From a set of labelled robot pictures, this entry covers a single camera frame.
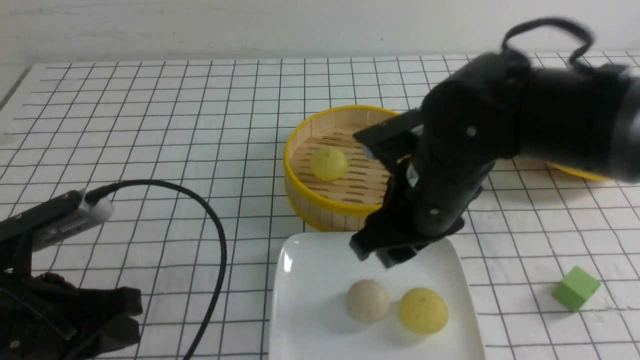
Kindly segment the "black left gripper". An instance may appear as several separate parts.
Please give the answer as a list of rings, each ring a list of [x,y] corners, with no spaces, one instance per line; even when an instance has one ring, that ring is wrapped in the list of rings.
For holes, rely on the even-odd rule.
[[[1,274],[3,360],[91,360],[138,344],[139,289],[78,288],[62,276]]]

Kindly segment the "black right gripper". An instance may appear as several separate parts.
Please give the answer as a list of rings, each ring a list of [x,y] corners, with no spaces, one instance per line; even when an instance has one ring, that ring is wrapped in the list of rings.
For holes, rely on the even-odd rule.
[[[417,148],[395,164],[382,203],[382,227],[362,227],[349,240],[359,261],[375,253],[386,269],[416,257],[464,225],[462,214],[496,162],[487,125],[495,108],[462,89],[432,91],[421,107]]]

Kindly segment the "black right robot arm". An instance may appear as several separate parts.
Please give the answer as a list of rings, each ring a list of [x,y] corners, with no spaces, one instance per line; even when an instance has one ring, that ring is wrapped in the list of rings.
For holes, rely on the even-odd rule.
[[[617,64],[535,68],[505,49],[476,57],[420,107],[354,138],[390,178],[350,248],[391,268],[461,230],[500,159],[526,155],[638,183],[639,78]]]

